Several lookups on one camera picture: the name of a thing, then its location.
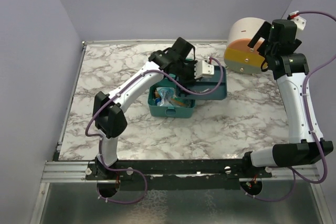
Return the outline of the blue clear plastic pouch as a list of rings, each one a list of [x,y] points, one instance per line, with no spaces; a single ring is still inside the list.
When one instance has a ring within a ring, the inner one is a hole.
[[[175,90],[170,87],[158,87],[156,89],[160,96],[160,101],[156,103],[157,106],[172,106],[172,98],[174,98]]]

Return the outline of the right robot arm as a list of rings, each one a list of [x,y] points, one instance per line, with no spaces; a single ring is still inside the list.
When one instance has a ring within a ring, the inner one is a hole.
[[[297,25],[286,19],[264,22],[248,44],[257,51],[272,71],[285,107],[289,125],[289,143],[246,153],[241,171],[254,177],[260,167],[291,167],[324,161],[333,151],[333,143],[325,141],[319,129],[309,95],[309,67],[304,54],[296,53],[301,41],[296,38]]]

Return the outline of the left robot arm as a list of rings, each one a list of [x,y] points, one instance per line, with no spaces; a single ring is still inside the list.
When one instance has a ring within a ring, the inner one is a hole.
[[[93,116],[85,134],[90,136],[88,129],[91,124],[99,131],[94,135],[100,137],[97,159],[100,162],[98,173],[102,178],[110,179],[115,175],[118,137],[128,125],[125,113],[130,105],[147,89],[171,74],[183,83],[195,81],[197,60],[187,59],[190,52],[195,52],[195,47],[179,37],[171,47],[151,53],[143,67],[124,84],[107,94],[101,91],[96,94]]]

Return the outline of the orange teal bandage packet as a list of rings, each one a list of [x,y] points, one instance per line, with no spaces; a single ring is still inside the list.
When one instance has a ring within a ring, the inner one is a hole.
[[[171,103],[174,106],[184,107],[184,108],[190,108],[192,105],[192,101],[189,99],[180,99],[178,97],[171,98]]]

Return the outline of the brown orange-capped medicine bottle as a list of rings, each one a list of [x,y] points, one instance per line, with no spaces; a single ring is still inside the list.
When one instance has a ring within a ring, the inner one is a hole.
[[[161,97],[156,89],[153,91],[153,96],[154,96],[154,99]]]

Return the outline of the blue divided tray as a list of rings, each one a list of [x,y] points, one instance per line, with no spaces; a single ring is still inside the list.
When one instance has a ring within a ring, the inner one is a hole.
[[[191,86],[186,86],[186,89],[194,93],[206,93],[213,90],[220,79],[221,71],[219,66],[214,66],[214,75],[210,78],[202,78],[200,81],[195,82]],[[190,100],[224,100],[227,98],[227,82],[226,82],[226,69],[222,67],[223,78],[219,87],[210,94],[195,95],[183,91],[180,87],[176,87],[176,95],[182,99]]]

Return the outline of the teal medicine kit box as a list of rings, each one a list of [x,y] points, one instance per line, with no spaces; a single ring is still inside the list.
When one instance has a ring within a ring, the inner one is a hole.
[[[190,108],[184,108],[184,107],[179,107],[179,106],[157,106],[155,104],[154,96],[153,96],[153,91],[157,89],[158,87],[170,87],[175,90],[175,95],[174,98],[178,97],[176,95],[176,81],[177,77],[174,74],[170,74],[170,79],[165,76],[164,74],[159,74],[156,72],[149,72],[148,75],[158,75],[161,80],[156,82],[154,85],[152,85],[149,88],[149,94],[148,94],[148,106],[150,110],[150,114],[154,117],[167,117],[167,118],[182,118],[182,119],[188,119],[192,116],[194,112],[194,108],[196,106],[196,101],[192,101],[192,105]]]

